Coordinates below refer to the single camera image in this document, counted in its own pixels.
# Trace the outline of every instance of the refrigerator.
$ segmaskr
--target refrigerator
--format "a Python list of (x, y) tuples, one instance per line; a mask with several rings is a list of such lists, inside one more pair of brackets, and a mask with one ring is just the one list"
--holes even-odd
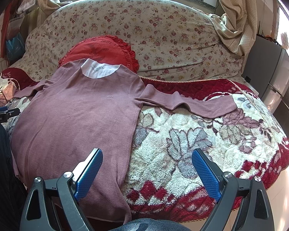
[(242, 77), (274, 113), (289, 87), (289, 55), (281, 46), (257, 35)]

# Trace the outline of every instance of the floral bedspread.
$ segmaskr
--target floral bedspread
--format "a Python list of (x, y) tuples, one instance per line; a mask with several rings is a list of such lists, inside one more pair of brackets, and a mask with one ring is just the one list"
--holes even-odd
[(168, 81), (228, 78), (242, 57), (221, 43), (209, 18), (169, 0), (80, 0), (52, 13), (26, 40), (26, 53), (12, 67), (33, 80), (50, 78), (58, 61), (78, 42), (115, 35), (129, 43), (138, 74)]
[[(36, 82), (16, 68), (3, 73), (0, 103), (5, 102), (3, 97), (9, 101), (9, 108), (18, 107), (22, 112), (30, 98), (9, 98), (15, 89)], [(191, 154), (196, 148), (201, 148), (223, 171), (230, 171), (238, 178), (260, 176), (266, 188), (289, 165), (288, 139), (261, 100), (244, 85), (237, 83), (250, 100), (226, 79), (172, 83), (143, 78), (143, 81), (161, 92), (178, 91), (181, 96), (197, 100), (232, 95), (238, 108), (216, 119), (196, 116), (183, 107), (174, 111), (162, 107), (142, 108), (129, 169), (121, 188), (134, 219), (193, 221), (209, 215), (215, 202), (207, 195), (191, 163)], [(18, 117), (14, 117), (4, 124), (10, 137), (17, 120)], [(239, 204), (237, 199), (234, 208)]]

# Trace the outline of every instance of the mauve shirt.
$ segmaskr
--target mauve shirt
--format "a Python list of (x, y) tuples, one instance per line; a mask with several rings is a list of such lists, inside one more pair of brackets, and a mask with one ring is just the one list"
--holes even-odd
[(100, 64), (91, 59), (69, 62), (50, 80), (15, 94), (21, 98), (38, 91), (21, 113), (11, 149), (26, 186), (36, 176), (60, 177), (84, 161), (92, 149), (103, 152), (102, 166), (85, 198), (88, 217), (131, 221), (131, 211), (120, 187), (129, 165), (133, 134), (143, 104), (169, 110), (184, 104), (199, 116), (216, 118), (237, 108), (232, 96), (208, 101), (184, 98), (145, 86), (123, 65)]

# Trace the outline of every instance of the red cloth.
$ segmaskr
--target red cloth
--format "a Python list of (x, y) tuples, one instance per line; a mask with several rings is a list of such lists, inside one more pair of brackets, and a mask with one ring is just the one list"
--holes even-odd
[(100, 36), (85, 39), (73, 46), (59, 61), (59, 67), (80, 59), (91, 59), (98, 63), (122, 64), (134, 73), (139, 69), (135, 52), (116, 36)]

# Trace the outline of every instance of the white neck label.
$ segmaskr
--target white neck label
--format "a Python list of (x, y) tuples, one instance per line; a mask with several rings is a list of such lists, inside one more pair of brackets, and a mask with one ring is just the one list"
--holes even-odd
[(109, 65), (87, 59), (84, 64), (82, 64), (81, 70), (85, 76), (92, 79), (97, 79), (113, 74), (119, 67), (120, 65)]

